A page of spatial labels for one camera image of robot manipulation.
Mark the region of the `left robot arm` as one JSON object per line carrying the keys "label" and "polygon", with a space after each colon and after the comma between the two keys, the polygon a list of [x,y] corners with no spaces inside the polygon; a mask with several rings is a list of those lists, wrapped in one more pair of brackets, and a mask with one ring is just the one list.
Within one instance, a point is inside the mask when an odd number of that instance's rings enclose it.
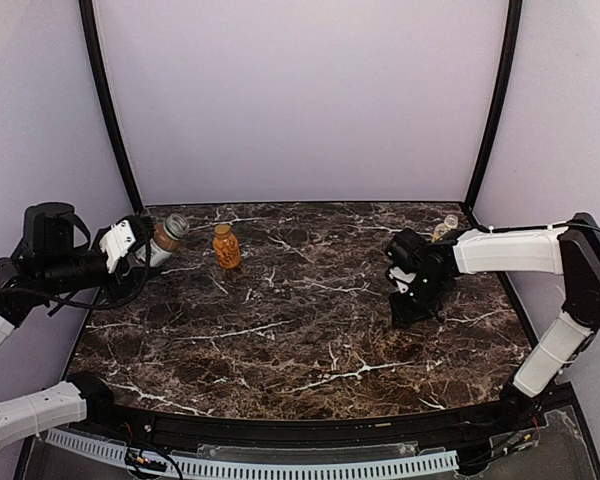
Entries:
{"label": "left robot arm", "polygon": [[[12,254],[0,258],[0,346],[40,306],[107,311],[128,305],[144,289],[143,263],[128,281],[136,250],[148,251],[147,222],[128,215],[92,236],[72,205],[28,207]],[[114,395],[95,374],[80,372],[33,394],[0,402],[0,450],[70,423],[108,423]]]}

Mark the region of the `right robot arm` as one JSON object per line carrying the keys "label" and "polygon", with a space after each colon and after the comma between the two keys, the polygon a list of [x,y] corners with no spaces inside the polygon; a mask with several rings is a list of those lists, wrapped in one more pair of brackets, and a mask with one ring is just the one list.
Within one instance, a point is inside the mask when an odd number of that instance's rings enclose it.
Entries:
{"label": "right robot arm", "polygon": [[389,241],[385,255],[398,328],[439,318],[445,297],[462,277],[507,276],[527,314],[540,310],[534,285],[543,292],[558,286],[549,297],[557,312],[536,332],[531,353],[503,388],[505,397],[539,397],[600,331],[600,225],[589,213],[541,225],[451,229],[434,240],[405,228]]}

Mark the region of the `yellow tea bottle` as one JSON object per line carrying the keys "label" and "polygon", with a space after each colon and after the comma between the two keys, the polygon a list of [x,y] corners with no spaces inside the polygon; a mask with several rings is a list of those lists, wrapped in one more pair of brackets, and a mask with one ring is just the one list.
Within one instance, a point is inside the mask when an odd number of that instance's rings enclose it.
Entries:
{"label": "yellow tea bottle", "polygon": [[448,214],[441,223],[438,223],[432,234],[432,241],[441,239],[447,233],[456,230],[459,226],[459,219],[455,214]]}

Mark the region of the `orange tea bottle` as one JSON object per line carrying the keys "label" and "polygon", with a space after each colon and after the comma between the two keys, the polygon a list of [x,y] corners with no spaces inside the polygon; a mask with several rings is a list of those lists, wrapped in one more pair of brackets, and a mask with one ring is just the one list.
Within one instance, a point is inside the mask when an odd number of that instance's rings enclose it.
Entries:
{"label": "orange tea bottle", "polygon": [[214,228],[213,248],[221,268],[231,270],[240,266],[239,242],[229,224],[219,224]]}

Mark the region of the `green cap brown bottle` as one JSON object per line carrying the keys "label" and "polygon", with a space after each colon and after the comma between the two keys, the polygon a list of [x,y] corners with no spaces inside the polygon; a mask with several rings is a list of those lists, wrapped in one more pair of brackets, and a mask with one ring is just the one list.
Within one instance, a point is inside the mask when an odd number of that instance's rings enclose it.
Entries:
{"label": "green cap brown bottle", "polygon": [[145,247],[136,251],[136,259],[157,268],[174,254],[181,246],[189,231],[189,223],[180,214],[172,213],[154,227],[153,237],[149,241],[149,253]]}

